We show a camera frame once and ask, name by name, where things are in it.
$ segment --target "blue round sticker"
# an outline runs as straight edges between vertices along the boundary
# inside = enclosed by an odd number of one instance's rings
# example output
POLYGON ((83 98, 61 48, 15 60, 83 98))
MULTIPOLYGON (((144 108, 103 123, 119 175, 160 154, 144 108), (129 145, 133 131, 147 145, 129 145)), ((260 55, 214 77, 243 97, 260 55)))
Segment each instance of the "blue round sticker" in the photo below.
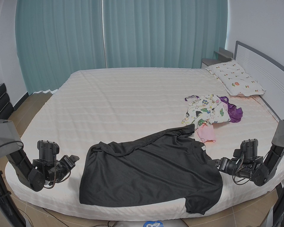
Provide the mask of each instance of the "blue round sticker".
POLYGON ((156 222, 145 222, 143 227, 164 227, 163 223, 161 223, 160 221, 156 221, 156 222))

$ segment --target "green curtain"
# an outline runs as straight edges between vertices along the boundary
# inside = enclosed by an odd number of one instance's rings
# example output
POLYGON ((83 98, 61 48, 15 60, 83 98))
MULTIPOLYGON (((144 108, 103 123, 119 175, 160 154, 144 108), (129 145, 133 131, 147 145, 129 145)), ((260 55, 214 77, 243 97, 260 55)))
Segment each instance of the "green curtain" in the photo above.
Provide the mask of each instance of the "green curtain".
POLYGON ((106 62, 200 68, 225 47, 227 0, 103 0, 106 62))
POLYGON ((18 0, 16 42, 29 94, 105 68, 101 0, 18 0))

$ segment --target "fitted sheet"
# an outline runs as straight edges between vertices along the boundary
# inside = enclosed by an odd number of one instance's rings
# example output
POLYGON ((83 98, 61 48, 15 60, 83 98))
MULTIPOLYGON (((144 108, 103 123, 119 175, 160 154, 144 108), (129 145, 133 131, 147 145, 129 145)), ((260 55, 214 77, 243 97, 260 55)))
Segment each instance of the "fitted sheet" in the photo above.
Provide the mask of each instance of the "fitted sheet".
MULTIPOLYGON (((258 96, 229 96, 221 83, 205 69, 179 68, 111 68, 73 73, 35 115, 21 140, 30 160, 38 158, 37 141, 55 141, 62 155, 77 155, 80 160, 65 182, 52 190, 34 192, 22 185, 10 163, 5 174, 15 194, 22 200, 66 215, 101 220, 166 220, 200 217, 189 214, 185 199, 136 206, 100 207, 79 203, 79 186, 88 149, 104 143, 132 141, 168 129, 181 127, 187 110, 184 98, 189 95, 215 94, 228 96, 230 103, 242 107, 239 123, 214 125, 217 141, 206 142, 212 158, 232 158, 241 141, 257 138, 258 154, 265 155, 277 127, 258 96)), ((199 140, 197 133, 191 137, 199 140)), ((253 182, 238 186, 232 177, 221 173, 221 198, 205 216, 220 212, 238 203, 271 191, 283 179, 284 164, 267 184, 257 187, 253 182)))

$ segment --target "curtain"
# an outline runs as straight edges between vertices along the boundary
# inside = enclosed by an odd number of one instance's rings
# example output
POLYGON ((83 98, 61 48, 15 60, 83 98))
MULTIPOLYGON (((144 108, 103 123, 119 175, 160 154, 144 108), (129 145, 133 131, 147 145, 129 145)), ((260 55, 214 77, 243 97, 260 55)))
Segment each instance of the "curtain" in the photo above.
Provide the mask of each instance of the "curtain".
POLYGON ((225 47, 227 0, 103 0, 106 62, 200 68, 225 47))
POLYGON ((16 43, 29 94, 105 68, 101 0, 18 0, 16 43))

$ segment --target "bed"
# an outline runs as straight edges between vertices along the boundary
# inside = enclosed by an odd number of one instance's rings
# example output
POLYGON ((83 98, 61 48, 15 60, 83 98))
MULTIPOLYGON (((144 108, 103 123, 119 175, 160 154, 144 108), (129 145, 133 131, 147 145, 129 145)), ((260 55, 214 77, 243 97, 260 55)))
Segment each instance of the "bed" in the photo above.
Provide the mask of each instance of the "bed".
MULTIPOLYGON (((262 53, 256 53, 256 50, 240 42, 237 42, 236 49, 236 60, 260 83, 261 78, 266 75, 271 78, 271 75, 273 78, 279 77, 273 82, 269 80, 270 83, 263 84, 267 91, 275 94, 273 90, 276 80, 279 82, 278 86, 283 86, 283 69, 275 74, 279 67, 274 62, 264 61, 262 53)), ((21 137, 30 160, 38 158, 36 144, 41 139, 57 142, 60 146, 59 157, 65 154, 79 156, 80 160, 76 162, 70 178, 57 184, 52 190, 34 192, 19 182, 13 167, 8 163, 5 169, 7 181, 22 200, 82 218, 144 221, 200 217, 201 214, 186 212, 184 198, 136 207, 80 204, 79 185, 85 157, 92 145, 100 141, 132 141, 167 128, 181 127, 181 119, 187 109, 184 98, 206 94, 228 96, 230 103, 242 107, 244 112, 239 123, 226 122, 214 126, 217 141, 206 143, 206 152, 212 159, 231 158, 234 149, 240 147, 241 141, 249 138, 258 139, 258 155, 264 156, 269 151, 277 120, 279 117, 284 118, 281 111, 283 107, 272 100, 269 92, 266 98, 265 95, 262 98, 229 96, 221 83, 206 69, 83 70, 70 76, 36 114, 21 137)), ((197 133, 192 137, 200 140, 197 133)), ((279 164, 273 179, 262 187, 255 186, 253 182, 237 186, 231 176, 223 173, 221 176, 224 184, 221 198, 205 216, 273 190, 284 179, 284 161, 279 164)))

